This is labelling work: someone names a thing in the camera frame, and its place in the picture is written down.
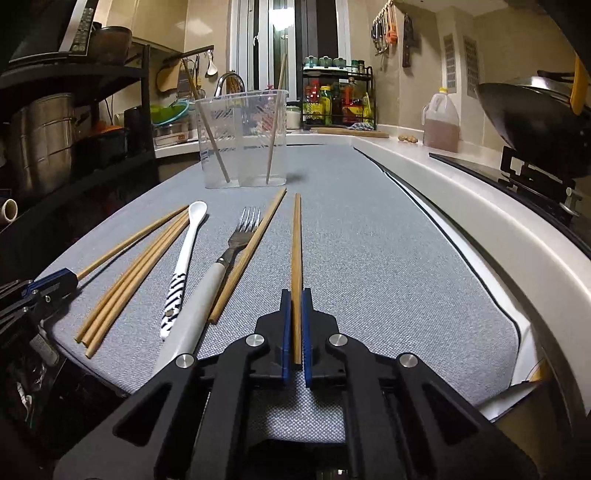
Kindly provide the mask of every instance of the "chopstick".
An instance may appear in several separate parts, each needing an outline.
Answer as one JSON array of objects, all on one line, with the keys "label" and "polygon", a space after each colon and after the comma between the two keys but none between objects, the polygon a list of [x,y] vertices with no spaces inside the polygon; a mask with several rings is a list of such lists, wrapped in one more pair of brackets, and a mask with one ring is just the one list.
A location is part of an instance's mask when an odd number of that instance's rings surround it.
[{"label": "chopstick", "polygon": [[246,269],[248,262],[250,262],[252,256],[254,255],[254,252],[258,244],[261,242],[261,238],[265,234],[265,231],[267,230],[269,223],[271,223],[271,220],[273,219],[273,216],[277,211],[277,207],[279,207],[279,204],[283,200],[286,191],[287,189],[284,187],[277,193],[277,195],[271,202],[271,205],[265,212],[265,216],[262,218],[261,224],[256,229],[254,235],[252,236],[251,240],[248,242],[248,245],[246,246],[242,255],[240,256],[240,259],[238,259],[236,265],[232,269],[232,272],[228,276],[228,280],[224,285],[219,297],[217,298],[216,304],[213,307],[212,312],[209,314],[209,321],[211,323],[217,323],[220,316],[222,315],[223,309],[226,307],[226,304],[228,303],[228,300],[230,299],[232,292],[234,292],[234,288],[236,288],[236,285],[238,285],[238,281],[242,277],[242,274],[244,273],[244,270]]},{"label": "chopstick", "polygon": [[164,225],[172,217],[174,217],[175,215],[178,215],[180,212],[182,212],[183,210],[186,210],[187,208],[188,208],[188,205],[185,205],[181,208],[176,209],[173,212],[170,212],[167,215],[164,215],[161,219],[156,220],[154,223],[148,225],[146,228],[144,228],[144,229],[140,230],[139,232],[135,233],[134,235],[130,236],[127,240],[121,242],[116,247],[113,247],[111,250],[109,250],[107,253],[105,253],[98,260],[92,262],[90,265],[88,265],[88,267],[86,267],[84,270],[82,270],[80,273],[78,273],[78,275],[77,275],[78,281],[82,280],[85,276],[87,276],[89,273],[91,273],[95,268],[100,267],[103,263],[105,263],[107,260],[111,259],[116,254],[121,252],[124,248],[130,246],[132,243],[136,242],[140,238],[143,238],[146,235],[148,235],[149,233],[153,232],[159,226]]},{"label": "chopstick", "polygon": [[131,297],[134,295],[134,293],[141,285],[141,283],[148,276],[148,273],[150,273],[150,271],[154,268],[158,260],[160,260],[164,253],[166,253],[170,245],[173,244],[173,242],[177,239],[181,232],[185,230],[188,224],[189,213],[186,212],[183,213],[182,217],[177,222],[175,222],[174,225],[167,231],[166,237],[162,239],[162,242],[159,245],[155,246],[153,249],[151,249],[149,253],[146,255],[146,258],[143,259],[144,261],[139,262],[136,268],[129,273],[129,276],[126,279],[126,281],[120,286],[118,290],[119,295],[116,296],[115,300],[112,301],[111,299],[107,302],[107,305],[101,312],[101,314],[103,312],[106,312],[106,314],[99,315],[100,317],[103,317],[103,320],[101,321],[98,331],[92,338],[92,341],[90,342],[86,350],[87,358],[92,358],[92,356],[96,353],[103,339],[105,338],[105,335],[107,334],[113,323],[115,323],[115,320],[117,319],[121,311],[123,311]]},{"label": "chopstick", "polygon": [[[277,90],[283,87],[283,77],[285,76],[285,63],[287,61],[287,53],[283,54],[281,59],[281,72],[279,73],[279,86]],[[273,116],[273,126],[271,127],[271,139],[269,140],[269,159],[267,160],[267,184],[269,184],[269,175],[271,174],[271,160],[273,160],[273,147],[275,146],[275,134],[277,133],[277,121],[279,117],[279,92],[275,99],[275,115]]]},{"label": "chopstick", "polygon": [[205,130],[207,131],[207,136],[209,137],[209,141],[212,143],[213,152],[216,154],[217,162],[220,164],[220,168],[222,169],[223,177],[226,180],[226,183],[230,183],[230,177],[228,176],[228,171],[226,170],[226,166],[223,164],[222,156],[220,155],[220,151],[217,148],[216,139],[213,137],[212,129],[209,126],[209,122],[205,117],[205,111],[199,103],[199,99],[197,98],[197,87],[195,87],[195,82],[193,81],[193,77],[189,72],[189,66],[187,65],[187,59],[183,59],[183,67],[185,72],[187,72],[187,77],[189,78],[189,87],[191,88],[191,93],[195,97],[195,105],[199,110],[199,115],[201,115],[201,120],[203,120],[203,125],[205,126]]},{"label": "chopstick", "polygon": [[304,287],[301,259],[301,195],[295,194],[291,239],[291,311],[294,363],[301,365],[301,291]]},{"label": "chopstick", "polygon": [[178,214],[178,216],[174,220],[174,222],[167,229],[165,229],[164,232],[161,233],[156,238],[156,240],[154,240],[148,246],[148,248],[146,250],[144,250],[141,253],[141,255],[131,264],[131,266],[125,272],[123,272],[121,274],[121,276],[118,278],[117,282],[115,282],[115,284],[102,297],[100,302],[95,306],[95,308],[92,310],[92,312],[90,312],[90,314],[88,315],[88,317],[86,318],[86,320],[84,321],[84,323],[82,324],[80,329],[78,330],[78,333],[74,337],[74,340],[76,340],[77,343],[80,343],[82,341],[84,343],[84,345],[87,346],[87,344],[92,340],[92,337],[94,337],[96,330],[98,329],[98,325],[96,327],[92,327],[93,322],[95,321],[97,315],[105,307],[105,305],[107,304],[109,299],[115,294],[115,292],[117,292],[119,290],[120,286],[124,283],[125,279],[129,275],[129,273],[133,271],[133,269],[136,267],[138,262],[142,261],[142,259],[146,256],[146,253],[150,252],[154,247],[159,245],[161,243],[161,241],[163,240],[163,238],[166,236],[166,234],[170,232],[170,229],[172,227],[174,227],[174,225],[176,225],[179,221],[181,221],[182,218],[183,218],[183,214],[182,213]]}]

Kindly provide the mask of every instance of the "plastic jug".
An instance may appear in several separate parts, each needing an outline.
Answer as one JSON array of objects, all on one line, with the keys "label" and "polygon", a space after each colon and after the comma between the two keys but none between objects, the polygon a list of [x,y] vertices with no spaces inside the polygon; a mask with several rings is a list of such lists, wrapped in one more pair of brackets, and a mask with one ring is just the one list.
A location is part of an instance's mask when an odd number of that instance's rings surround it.
[{"label": "plastic jug", "polygon": [[446,88],[440,88],[431,102],[423,108],[422,123],[425,126],[423,145],[457,152],[460,141],[460,118]]}]

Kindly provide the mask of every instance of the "vent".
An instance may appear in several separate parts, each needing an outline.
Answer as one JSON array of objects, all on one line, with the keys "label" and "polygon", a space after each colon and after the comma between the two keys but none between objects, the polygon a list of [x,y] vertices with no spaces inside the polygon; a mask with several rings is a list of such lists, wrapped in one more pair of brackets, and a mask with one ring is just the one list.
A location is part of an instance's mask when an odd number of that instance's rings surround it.
[{"label": "vent", "polygon": [[456,93],[456,49],[453,48],[453,35],[449,34],[443,37],[443,48],[445,49],[445,71],[447,91],[449,93]]},{"label": "vent", "polygon": [[464,48],[466,49],[467,94],[476,98],[476,87],[480,83],[476,41],[469,37],[464,37]]}]

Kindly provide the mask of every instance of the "cabinet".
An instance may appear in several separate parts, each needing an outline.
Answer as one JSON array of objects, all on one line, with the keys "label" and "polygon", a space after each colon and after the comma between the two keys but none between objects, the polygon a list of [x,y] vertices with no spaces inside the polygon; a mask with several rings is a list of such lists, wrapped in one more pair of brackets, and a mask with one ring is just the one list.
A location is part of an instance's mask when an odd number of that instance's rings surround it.
[{"label": "cabinet", "polygon": [[184,51],[188,5],[189,0],[99,0],[97,10],[108,9],[106,24],[129,28],[134,41]]}]

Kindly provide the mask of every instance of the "metal bolt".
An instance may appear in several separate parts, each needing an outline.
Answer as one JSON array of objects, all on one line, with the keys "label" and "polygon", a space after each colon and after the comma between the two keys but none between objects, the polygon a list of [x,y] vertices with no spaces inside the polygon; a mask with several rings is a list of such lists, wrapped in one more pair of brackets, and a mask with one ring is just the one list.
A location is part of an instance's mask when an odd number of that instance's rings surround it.
[{"label": "metal bolt", "polygon": [[189,355],[188,353],[184,353],[182,355],[179,355],[177,357],[177,359],[174,361],[174,363],[177,364],[177,367],[189,368],[191,365],[193,365],[195,363],[195,359],[193,358],[192,355]]},{"label": "metal bolt", "polygon": [[342,333],[335,333],[334,335],[331,335],[329,338],[329,342],[334,346],[347,345],[348,341],[349,339]]},{"label": "metal bolt", "polygon": [[246,337],[246,344],[248,346],[259,346],[262,345],[265,341],[265,337],[259,335],[258,333],[253,333]]},{"label": "metal bolt", "polygon": [[400,364],[406,368],[416,367],[418,365],[418,358],[411,353],[405,353],[400,357]]}]

